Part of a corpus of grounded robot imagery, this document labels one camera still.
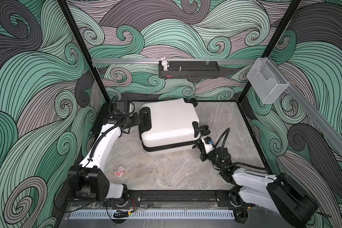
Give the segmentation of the white hard-shell suitcase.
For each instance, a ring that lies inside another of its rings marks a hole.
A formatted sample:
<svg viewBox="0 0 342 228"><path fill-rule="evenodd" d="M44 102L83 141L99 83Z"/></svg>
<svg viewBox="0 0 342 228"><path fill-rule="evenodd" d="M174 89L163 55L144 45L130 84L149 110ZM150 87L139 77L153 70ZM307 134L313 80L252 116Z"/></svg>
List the white hard-shell suitcase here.
<svg viewBox="0 0 342 228"><path fill-rule="evenodd" d="M211 133L208 125L200 125L197 105L194 98L142 105L138 127L143 149L149 155L193 149L203 136Z"/></svg>

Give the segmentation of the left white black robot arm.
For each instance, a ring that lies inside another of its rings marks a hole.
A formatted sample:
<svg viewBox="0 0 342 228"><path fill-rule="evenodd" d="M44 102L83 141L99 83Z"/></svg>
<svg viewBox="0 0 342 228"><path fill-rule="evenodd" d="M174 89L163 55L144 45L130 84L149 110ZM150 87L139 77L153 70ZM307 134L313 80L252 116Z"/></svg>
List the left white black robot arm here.
<svg viewBox="0 0 342 228"><path fill-rule="evenodd" d="M107 114L98 121L97 138L86 157L68 171L70 194L78 200L105 201L125 199L127 187L112 183L104 174L106 160L118 138L125 129L140 124L135 105L130 101L117 101L113 98L108 104Z"/></svg>

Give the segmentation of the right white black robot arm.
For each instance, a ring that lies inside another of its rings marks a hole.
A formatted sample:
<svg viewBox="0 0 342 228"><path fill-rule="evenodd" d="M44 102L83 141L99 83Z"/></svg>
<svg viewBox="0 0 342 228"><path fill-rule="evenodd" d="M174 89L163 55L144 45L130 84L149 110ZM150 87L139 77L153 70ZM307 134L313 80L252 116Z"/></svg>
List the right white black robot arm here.
<svg viewBox="0 0 342 228"><path fill-rule="evenodd" d="M229 132L227 128L217 142L213 142L209 127L203 125L195 129L194 136L198 139L196 147L200 149L200 159L209 160L222 179L233 185L228 200L234 211L242 213L260 206L280 214L295 228L305 227L318 211L317 201L285 173L269 175L264 167L232 162L225 147Z"/></svg>

